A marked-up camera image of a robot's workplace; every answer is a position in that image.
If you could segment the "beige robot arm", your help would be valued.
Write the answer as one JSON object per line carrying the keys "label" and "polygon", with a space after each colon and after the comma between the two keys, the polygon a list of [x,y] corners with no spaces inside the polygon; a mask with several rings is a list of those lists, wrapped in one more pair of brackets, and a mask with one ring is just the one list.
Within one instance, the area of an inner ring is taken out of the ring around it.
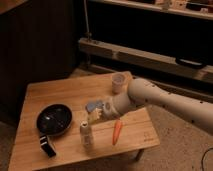
{"label": "beige robot arm", "polygon": [[117,95],[88,102],[85,108],[89,123],[96,124],[118,119],[147,105],[164,108],[213,135],[213,103],[170,93],[143,78],[131,80],[127,89]]}

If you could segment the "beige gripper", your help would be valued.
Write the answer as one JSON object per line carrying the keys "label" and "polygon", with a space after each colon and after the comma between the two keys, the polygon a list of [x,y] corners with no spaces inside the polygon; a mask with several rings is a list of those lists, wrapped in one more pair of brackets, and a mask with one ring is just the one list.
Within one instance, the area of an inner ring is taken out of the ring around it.
{"label": "beige gripper", "polygon": [[100,121],[100,117],[103,120],[115,120],[119,118],[118,112],[113,107],[111,101],[96,101],[93,103],[93,110],[101,109],[101,115],[99,112],[91,112],[88,115],[88,123],[89,124],[96,124]]}

